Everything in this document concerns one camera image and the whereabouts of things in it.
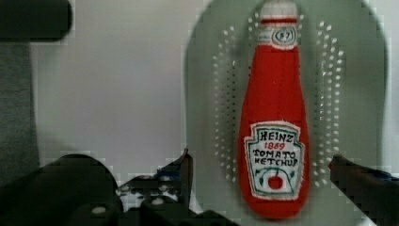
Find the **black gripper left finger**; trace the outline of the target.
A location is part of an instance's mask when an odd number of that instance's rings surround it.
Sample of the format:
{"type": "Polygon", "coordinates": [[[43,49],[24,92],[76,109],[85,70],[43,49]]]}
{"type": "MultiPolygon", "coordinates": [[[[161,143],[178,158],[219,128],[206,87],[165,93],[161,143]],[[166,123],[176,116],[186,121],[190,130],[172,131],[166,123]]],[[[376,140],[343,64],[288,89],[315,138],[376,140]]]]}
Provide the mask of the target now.
{"type": "Polygon", "coordinates": [[[185,148],[182,155],[159,168],[155,174],[137,175],[116,189],[124,211],[139,208],[144,201],[167,197],[186,207],[190,205],[193,184],[193,158],[185,148]]]}

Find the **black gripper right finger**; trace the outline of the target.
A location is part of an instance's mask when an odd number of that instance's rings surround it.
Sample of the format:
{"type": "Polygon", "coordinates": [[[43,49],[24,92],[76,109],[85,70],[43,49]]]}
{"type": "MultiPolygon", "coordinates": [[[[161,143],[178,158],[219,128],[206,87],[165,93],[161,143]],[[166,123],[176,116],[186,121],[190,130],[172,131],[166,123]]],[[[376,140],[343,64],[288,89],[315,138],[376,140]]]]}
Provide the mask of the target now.
{"type": "Polygon", "coordinates": [[[330,181],[377,226],[398,226],[398,178],[335,154],[328,164],[330,181]]]}

